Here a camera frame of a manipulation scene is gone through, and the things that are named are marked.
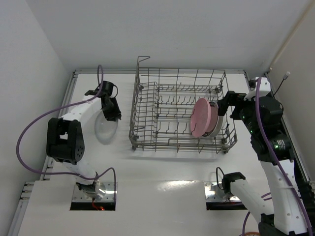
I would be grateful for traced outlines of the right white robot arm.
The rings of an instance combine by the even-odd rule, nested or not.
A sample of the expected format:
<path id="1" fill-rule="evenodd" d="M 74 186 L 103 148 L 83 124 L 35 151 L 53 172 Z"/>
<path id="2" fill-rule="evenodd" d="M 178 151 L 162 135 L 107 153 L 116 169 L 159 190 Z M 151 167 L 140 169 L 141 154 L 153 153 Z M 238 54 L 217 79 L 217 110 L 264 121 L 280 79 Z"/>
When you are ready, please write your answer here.
<path id="1" fill-rule="evenodd" d="M 262 236 L 311 236 L 313 228 L 298 195 L 293 148 L 282 131 L 281 103 L 270 97 L 247 99 L 244 93 L 228 91 L 218 101 L 219 115 L 233 106 L 231 118 L 241 120 L 251 135 L 251 145 L 265 172 L 272 207 L 251 188 L 240 172 L 225 174 L 225 193 L 238 197 L 258 223 Z"/>

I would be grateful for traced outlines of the white plate with lettered rim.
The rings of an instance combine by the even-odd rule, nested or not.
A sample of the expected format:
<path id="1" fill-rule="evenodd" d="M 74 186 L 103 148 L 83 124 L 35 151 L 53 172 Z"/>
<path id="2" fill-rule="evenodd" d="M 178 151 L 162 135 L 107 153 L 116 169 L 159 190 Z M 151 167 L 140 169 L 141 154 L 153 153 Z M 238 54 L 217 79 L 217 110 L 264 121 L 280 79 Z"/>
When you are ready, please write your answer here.
<path id="1" fill-rule="evenodd" d="M 217 123 L 218 123 L 218 119 L 219 119 L 219 115 L 218 115 L 218 105 L 215 102 L 210 102 L 210 106 L 211 106 L 211 120 L 210 120 L 210 124 L 206 130 L 206 132 L 204 133 L 204 137 L 209 136 L 215 129 Z"/>

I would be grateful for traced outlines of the pink plate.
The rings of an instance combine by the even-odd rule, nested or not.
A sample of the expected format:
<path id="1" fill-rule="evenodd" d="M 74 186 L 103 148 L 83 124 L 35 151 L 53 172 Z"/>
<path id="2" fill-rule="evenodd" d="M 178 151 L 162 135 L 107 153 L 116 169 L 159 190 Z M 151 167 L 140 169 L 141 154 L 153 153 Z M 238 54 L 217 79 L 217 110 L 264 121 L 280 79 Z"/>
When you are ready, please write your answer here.
<path id="1" fill-rule="evenodd" d="M 191 135 L 199 138 L 204 135 L 211 121 L 211 106 L 208 100 L 200 98 L 193 107 L 190 117 Z"/>

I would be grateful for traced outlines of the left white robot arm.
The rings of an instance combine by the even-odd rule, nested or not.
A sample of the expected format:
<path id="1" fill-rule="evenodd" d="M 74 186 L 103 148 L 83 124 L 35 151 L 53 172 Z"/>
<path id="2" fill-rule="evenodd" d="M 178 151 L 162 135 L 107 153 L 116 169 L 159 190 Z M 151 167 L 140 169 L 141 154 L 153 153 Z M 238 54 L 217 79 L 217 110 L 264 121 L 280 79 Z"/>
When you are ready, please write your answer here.
<path id="1" fill-rule="evenodd" d="M 87 91 L 84 100 L 71 111 L 48 122 L 47 155 L 75 173 L 78 189 L 92 199 L 102 199 L 106 188 L 99 180 L 100 174 L 84 159 L 82 129 L 91 118 L 95 118 L 97 140 L 103 145 L 112 141 L 122 117 L 116 96 L 112 94 L 117 90 L 115 84 L 104 81 L 102 86 Z"/>

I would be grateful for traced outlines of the plain white plate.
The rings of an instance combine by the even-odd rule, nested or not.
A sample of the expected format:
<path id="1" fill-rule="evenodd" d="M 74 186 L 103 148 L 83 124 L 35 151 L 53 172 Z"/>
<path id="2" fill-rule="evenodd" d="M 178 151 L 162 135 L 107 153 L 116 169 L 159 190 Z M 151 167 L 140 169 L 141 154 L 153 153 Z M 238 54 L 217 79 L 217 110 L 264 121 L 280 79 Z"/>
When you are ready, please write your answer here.
<path id="1" fill-rule="evenodd" d="M 220 133 L 220 131 L 221 131 L 222 127 L 223 127 L 223 123 L 225 121 L 226 121 L 225 116 L 219 116 L 218 123 L 217 123 L 214 131 L 209 135 L 209 137 L 211 137 L 211 138 L 216 137 Z"/>

